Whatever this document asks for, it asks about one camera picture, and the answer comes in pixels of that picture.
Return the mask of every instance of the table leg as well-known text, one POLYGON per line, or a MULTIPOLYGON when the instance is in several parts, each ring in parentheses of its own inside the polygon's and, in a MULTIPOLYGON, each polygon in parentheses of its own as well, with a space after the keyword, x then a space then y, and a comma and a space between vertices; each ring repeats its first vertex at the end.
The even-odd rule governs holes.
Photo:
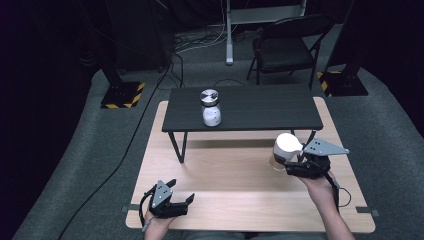
MULTIPOLYGON (((312 130, 311 135, 309 135, 308 141, 303 145, 303 148, 305 148, 311 141, 314 139, 315 134, 317 133, 317 130, 312 130)), ((305 153, 302 153, 302 155, 297 155, 297 161, 303 162, 303 159, 305 158, 305 153)))
POLYGON ((186 145, 187 145, 187 132, 184 132, 183 147, 181 149, 181 154, 180 154, 180 150, 178 148, 177 141, 175 140, 174 132, 168 132, 168 135, 169 135, 169 138, 171 139, 172 146, 174 147, 174 150, 175 150, 175 153, 177 154, 178 160, 180 161, 180 163, 184 163, 185 149, 186 149, 186 145))

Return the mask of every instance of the gray floor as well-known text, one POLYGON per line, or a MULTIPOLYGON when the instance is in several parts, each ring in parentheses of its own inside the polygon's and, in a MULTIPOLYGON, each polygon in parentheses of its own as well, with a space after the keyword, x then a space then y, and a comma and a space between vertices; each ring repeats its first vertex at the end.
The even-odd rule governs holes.
MULTIPOLYGON (((339 29, 336 26, 324 40, 318 70, 323 70, 339 29)), ((225 42, 180 53, 184 85, 254 84, 253 76, 245 80, 253 57, 253 34, 247 35, 234 45, 233 66, 225 65, 225 42)), ((173 61, 174 71, 180 76, 181 62, 176 57, 173 61)), ((268 75, 263 77, 263 84, 306 83, 309 73, 268 75)), ((100 109, 109 86, 103 73, 93 77, 72 142, 14 239, 57 239, 74 212, 118 166, 76 215, 63 239, 142 239, 140 230, 126 227, 122 207, 131 199, 157 105, 168 99, 170 88, 176 87, 176 82, 165 78, 154 92, 162 74, 140 71, 124 75, 124 81, 145 82, 146 88, 137 107, 113 110, 100 109)), ((349 159, 365 199, 380 215, 374 219, 374 233, 355 236, 423 239, 423 138, 384 84, 363 69, 358 76, 369 96, 327 98, 317 79, 312 89, 315 96, 325 99, 343 145, 351 150, 349 159)), ((180 233, 170 231, 167 239, 180 239, 180 233)))

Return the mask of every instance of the chair leg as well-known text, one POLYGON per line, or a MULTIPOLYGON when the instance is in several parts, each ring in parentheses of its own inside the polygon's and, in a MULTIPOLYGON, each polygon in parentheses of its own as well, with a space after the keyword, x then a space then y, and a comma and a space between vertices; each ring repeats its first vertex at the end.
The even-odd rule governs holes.
POLYGON ((312 67, 311 78, 309 79, 309 89, 310 89, 310 90, 312 90, 312 83, 314 82, 315 69, 316 69, 316 65, 314 65, 314 66, 312 67))
POLYGON ((252 59, 252 63, 250 64, 249 73, 247 73, 246 80, 249 80, 250 73, 251 73, 251 72, 252 72, 252 70, 253 70, 253 65, 255 64, 255 62, 256 62, 256 57, 254 57, 254 58, 252 59))

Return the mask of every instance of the black curtain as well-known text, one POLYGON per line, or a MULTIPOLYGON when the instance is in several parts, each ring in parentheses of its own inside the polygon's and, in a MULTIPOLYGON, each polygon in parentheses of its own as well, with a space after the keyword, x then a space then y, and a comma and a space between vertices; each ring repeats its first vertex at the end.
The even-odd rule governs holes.
POLYGON ((222 21, 221 2, 225 7, 225 0, 169 1, 176 32, 198 29, 222 21))
POLYGON ((94 69, 79 62, 78 22, 67 2, 0 3, 0 239, 13 237, 79 122, 94 69))
POLYGON ((422 136, 423 11, 424 2, 418 0, 354 1, 328 62, 359 62, 389 88, 422 136))
POLYGON ((351 2, 352 0, 308 0, 305 15, 321 13, 341 24, 345 21, 351 2))

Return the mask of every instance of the wooden table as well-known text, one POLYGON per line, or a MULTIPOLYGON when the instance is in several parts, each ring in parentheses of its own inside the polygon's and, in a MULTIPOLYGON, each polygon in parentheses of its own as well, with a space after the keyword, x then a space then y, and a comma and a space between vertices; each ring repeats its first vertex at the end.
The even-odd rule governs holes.
MULTIPOLYGON (((342 146, 324 100, 314 101, 324 123, 316 137, 342 146)), ((159 104, 132 206, 138 205, 143 193, 159 179, 177 179, 171 202, 183 202, 192 193, 196 195, 188 214, 178 217, 171 229, 325 231, 303 183, 285 172, 275 171, 269 164, 274 141, 284 131, 194 132, 187 140, 185 163, 180 164, 168 135, 161 131, 167 104, 159 104)), ((309 135, 310 130, 296 131, 301 142, 309 135)), ((182 137, 183 133, 176 134, 177 140, 182 141, 182 137)), ((355 146, 345 147, 355 151, 355 146)), ((367 205, 347 156, 330 156, 330 160, 338 183, 352 195, 351 203, 340 208, 342 217, 352 232, 373 232, 371 214, 356 210, 367 205)), ((347 201, 348 195, 341 190, 340 205, 347 201)), ((138 210, 128 211, 126 224, 141 228, 138 210)))

